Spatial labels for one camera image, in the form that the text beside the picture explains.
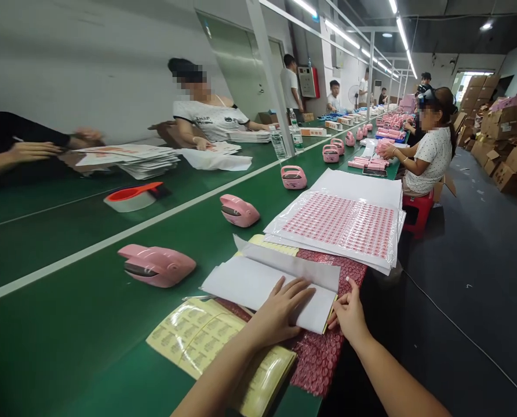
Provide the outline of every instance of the red plastic stool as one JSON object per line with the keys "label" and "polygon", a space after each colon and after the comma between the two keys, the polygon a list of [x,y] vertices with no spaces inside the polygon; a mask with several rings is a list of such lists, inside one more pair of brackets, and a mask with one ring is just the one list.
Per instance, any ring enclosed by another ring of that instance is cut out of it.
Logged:
{"label": "red plastic stool", "polygon": [[422,197],[411,197],[406,195],[403,196],[402,205],[404,207],[415,207],[419,210],[415,224],[403,225],[403,230],[411,232],[415,239],[420,239],[423,237],[425,226],[427,225],[428,214],[431,212],[431,208],[434,204],[433,195],[434,190],[431,190],[429,194]]}

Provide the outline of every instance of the water bottle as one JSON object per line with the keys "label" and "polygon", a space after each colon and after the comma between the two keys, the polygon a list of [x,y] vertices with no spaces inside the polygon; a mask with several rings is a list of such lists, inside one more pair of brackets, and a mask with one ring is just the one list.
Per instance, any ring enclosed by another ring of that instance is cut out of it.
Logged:
{"label": "water bottle", "polygon": [[286,159],[287,154],[286,148],[283,147],[282,135],[276,130],[275,126],[270,126],[270,139],[272,140],[274,152],[276,152],[278,160]]}
{"label": "water bottle", "polygon": [[297,118],[295,117],[295,113],[293,109],[291,109],[289,113],[289,118],[292,121],[292,126],[290,128],[290,132],[292,134],[293,146],[295,146],[295,152],[301,153],[303,151],[303,136],[301,136],[301,128],[297,124]]}

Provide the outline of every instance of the tape roll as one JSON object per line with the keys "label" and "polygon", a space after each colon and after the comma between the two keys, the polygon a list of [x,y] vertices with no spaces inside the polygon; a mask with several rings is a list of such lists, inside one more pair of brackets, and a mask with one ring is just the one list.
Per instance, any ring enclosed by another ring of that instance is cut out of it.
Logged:
{"label": "tape roll", "polygon": [[155,201],[156,198],[148,191],[140,192],[136,188],[116,191],[104,199],[104,203],[119,213],[140,210],[150,206]]}

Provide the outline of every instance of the gray floor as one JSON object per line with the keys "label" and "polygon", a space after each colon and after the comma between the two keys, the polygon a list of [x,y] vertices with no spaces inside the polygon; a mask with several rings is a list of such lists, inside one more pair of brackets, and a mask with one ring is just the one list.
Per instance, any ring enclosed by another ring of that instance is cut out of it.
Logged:
{"label": "gray floor", "polygon": [[[517,384],[517,198],[501,194],[462,149],[450,170],[457,198],[443,191],[424,238],[402,236],[399,258]],[[514,386],[405,275],[386,291],[366,279],[361,295],[373,335],[454,416],[517,417]],[[384,415],[350,348],[336,378],[322,414],[341,412],[344,399],[359,410],[354,415]]]}

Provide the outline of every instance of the red bubble wrap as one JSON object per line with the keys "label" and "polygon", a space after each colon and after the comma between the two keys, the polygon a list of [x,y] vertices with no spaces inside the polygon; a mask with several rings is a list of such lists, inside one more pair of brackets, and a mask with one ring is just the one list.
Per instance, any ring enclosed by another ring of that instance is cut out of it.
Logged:
{"label": "red bubble wrap", "polygon": [[[351,285],[345,280],[346,277],[361,286],[367,272],[366,265],[341,256],[305,249],[299,249],[297,256],[310,261],[340,266],[338,296],[351,291]],[[223,299],[218,299],[218,302],[243,320],[250,320],[251,317],[237,304]],[[298,337],[287,341],[285,346],[297,353],[296,369],[290,383],[315,396],[326,397],[344,341],[345,338],[340,330],[327,330],[323,335],[303,331]]]}

